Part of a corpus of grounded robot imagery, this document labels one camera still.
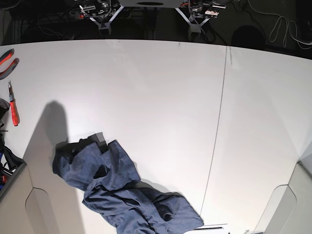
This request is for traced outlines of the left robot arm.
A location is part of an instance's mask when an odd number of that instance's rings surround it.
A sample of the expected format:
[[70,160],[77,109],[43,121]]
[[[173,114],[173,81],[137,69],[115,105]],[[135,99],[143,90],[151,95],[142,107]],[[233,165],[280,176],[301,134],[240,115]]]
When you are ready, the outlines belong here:
[[203,25],[210,19],[217,18],[226,9],[231,0],[184,0],[175,10],[189,26],[190,34],[203,32]]

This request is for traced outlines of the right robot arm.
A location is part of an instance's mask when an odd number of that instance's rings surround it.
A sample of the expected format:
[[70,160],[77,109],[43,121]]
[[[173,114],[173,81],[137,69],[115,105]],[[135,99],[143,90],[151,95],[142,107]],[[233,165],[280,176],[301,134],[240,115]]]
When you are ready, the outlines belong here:
[[99,30],[111,33],[111,24],[124,9],[118,0],[75,0],[69,14],[77,20],[90,19]]

